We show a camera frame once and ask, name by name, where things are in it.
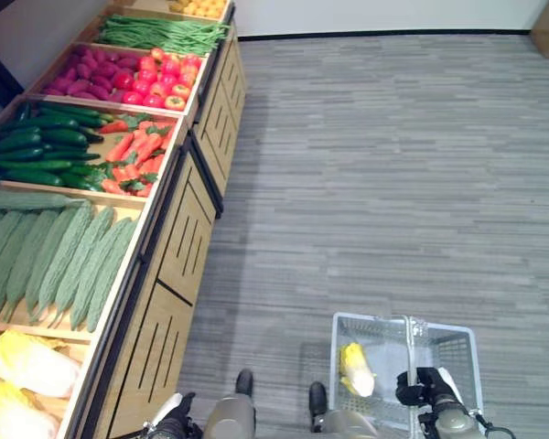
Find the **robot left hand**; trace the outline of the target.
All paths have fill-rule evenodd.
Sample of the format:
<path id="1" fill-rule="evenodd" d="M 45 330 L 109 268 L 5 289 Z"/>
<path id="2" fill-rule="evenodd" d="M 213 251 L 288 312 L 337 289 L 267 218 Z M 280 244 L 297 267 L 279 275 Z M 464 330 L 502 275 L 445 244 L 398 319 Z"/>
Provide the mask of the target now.
<path id="1" fill-rule="evenodd" d="M 203 435 L 202 430 L 189 416 L 195 395 L 195 392 L 187 393 L 179 405 L 168 412 L 148 437 L 157 439 L 201 439 Z"/>

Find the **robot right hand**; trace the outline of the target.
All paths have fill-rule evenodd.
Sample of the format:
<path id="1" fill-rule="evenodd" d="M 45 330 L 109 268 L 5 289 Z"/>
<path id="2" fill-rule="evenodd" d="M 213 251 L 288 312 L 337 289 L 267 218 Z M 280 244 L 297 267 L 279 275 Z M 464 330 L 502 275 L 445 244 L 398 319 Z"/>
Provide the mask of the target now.
<path id="1" fill-rule="evenodd" d="M 462 403 L 457 386 L 445 368 L 419 367 L 412 384 L 409 373 L 402 372 L 397 376 L 395 396 L 405 406 L 435 408 L 446 402 Z"/>

